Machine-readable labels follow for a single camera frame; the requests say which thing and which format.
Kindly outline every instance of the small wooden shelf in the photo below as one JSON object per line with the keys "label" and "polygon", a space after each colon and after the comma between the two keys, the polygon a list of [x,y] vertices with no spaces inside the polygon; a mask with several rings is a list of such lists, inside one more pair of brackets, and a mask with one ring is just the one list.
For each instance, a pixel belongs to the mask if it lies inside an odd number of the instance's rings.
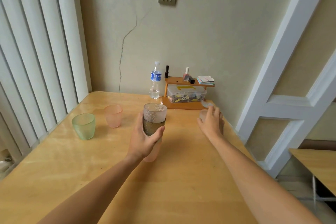
{"label": "small wooden shelf", "polygon": [[165,89],[165,95],[162,97],[162,103],[168,109],[183,109],[183,110],[203,110],[203,109],[206,109],[206,108],[203,107],[201,102],[170,103],[170,101],[167,97],[168,84],[201,86],[201,87],[204,87],[204,89],[207,89],[207,87],[214,87],[215,86],[215,85],[199,84],[199,82],[197,81],[197,78],[195,79],[194,84],[191,84],[190,82],[183,81],[182,77],[171,77],[171,76],[169,76],[168,78],[165,78],[165,81],[166,81],[166,89]]}

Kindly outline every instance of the forearm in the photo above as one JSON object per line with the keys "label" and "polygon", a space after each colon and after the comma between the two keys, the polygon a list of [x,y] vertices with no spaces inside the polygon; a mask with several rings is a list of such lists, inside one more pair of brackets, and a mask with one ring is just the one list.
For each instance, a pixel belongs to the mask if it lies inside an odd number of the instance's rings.
{"label": "forearm", "polygon": [[96,224],[139,163],[138,159],[125,158],[58,205],[38,224]]}
{"label": "forearm", "polygon": [[320,223],[256,163],[222,138],[212,140],[258,223]]}

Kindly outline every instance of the tabletop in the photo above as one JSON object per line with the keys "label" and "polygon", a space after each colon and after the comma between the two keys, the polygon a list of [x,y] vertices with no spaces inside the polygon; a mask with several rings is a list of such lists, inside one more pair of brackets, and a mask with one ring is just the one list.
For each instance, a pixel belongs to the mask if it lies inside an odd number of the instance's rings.
{"label": "tabletop", "polygon": [[[0,222],[35,224],[58,204],[121,161],[147,95],[92,92],[0,182]],[[119,104],[122,124],[109,128],[104,107]],[[92,113],[96,131],[82,141],[72,128],[78,114]],[[229,170],[201,133],[199,111],[168,109],[157,159],[141,162],[105,211],[111,223],[257,223]],[[251,157],[229,123],[225,136]]]}
{"label": "tabletop", "polygon": [[336,151],[289,149],[317,179],[336,195]]}

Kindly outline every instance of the vertical blind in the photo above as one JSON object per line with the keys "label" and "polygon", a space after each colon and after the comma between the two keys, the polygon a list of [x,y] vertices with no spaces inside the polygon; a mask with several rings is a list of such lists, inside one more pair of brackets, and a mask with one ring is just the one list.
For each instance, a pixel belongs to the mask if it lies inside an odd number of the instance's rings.
{"label": "vertical blind", "polygon": [[91,90],[79,0],[0,0],[0,139],[15,160]]}

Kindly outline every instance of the hand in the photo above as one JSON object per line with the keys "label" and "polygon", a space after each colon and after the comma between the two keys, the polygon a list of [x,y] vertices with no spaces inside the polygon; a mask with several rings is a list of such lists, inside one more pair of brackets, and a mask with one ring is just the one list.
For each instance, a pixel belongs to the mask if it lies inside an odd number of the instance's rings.
{"label": "hand", "polygon": [[142,117],[143,113],[141,112],[137,117],[126,156],[136,161],[141,161],[151,153],[154,145],[162,137],[165,130],[165,126],[161,126],[153,135],[147,136],[144,132]]}
{"label": "hand", "polygon": [[214,110],[214,107],[210,106],[205,121],[202,122],[202,120],[198,118],[197,122],[201,131],[210,140],[212,144],[215,139],[224,138],[223,114],[221,113],[218,107],[216,107]]}

